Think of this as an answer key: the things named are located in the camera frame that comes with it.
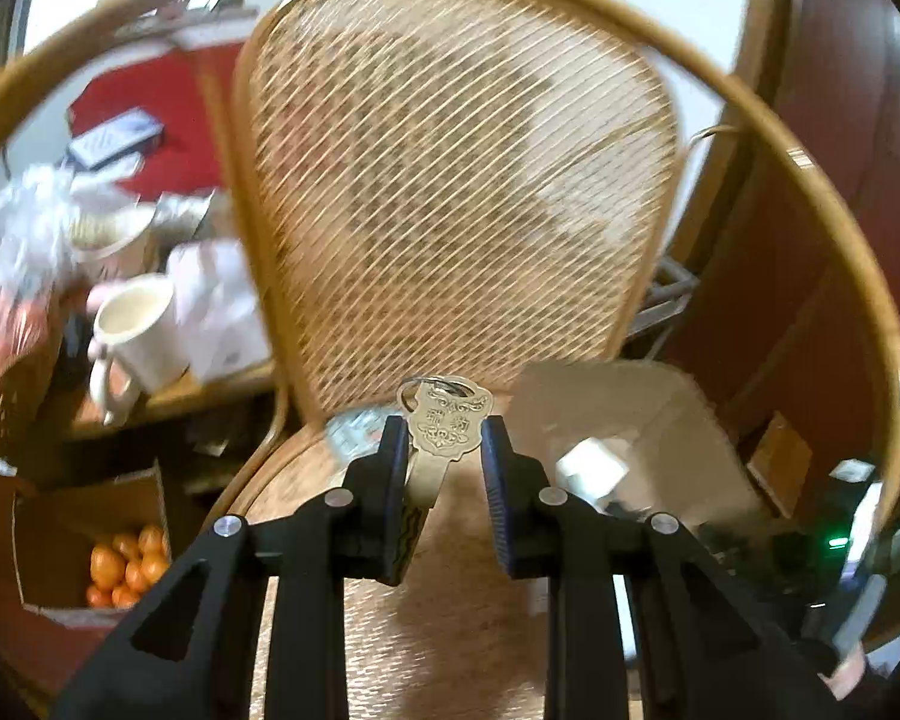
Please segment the person's hand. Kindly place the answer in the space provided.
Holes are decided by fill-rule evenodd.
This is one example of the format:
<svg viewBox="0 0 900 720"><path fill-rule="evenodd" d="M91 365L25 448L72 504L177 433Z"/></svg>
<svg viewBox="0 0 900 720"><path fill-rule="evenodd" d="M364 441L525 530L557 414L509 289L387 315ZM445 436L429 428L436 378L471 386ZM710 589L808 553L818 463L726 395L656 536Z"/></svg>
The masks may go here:
<svg viewBox="0 0 900 720"><path fill-rule="evenodd" d="M857 644L829 676L820 673L820 679L837 700L844 700L859 687L866 675L866 668L868 661L865 650L862 644Z"/></svg>

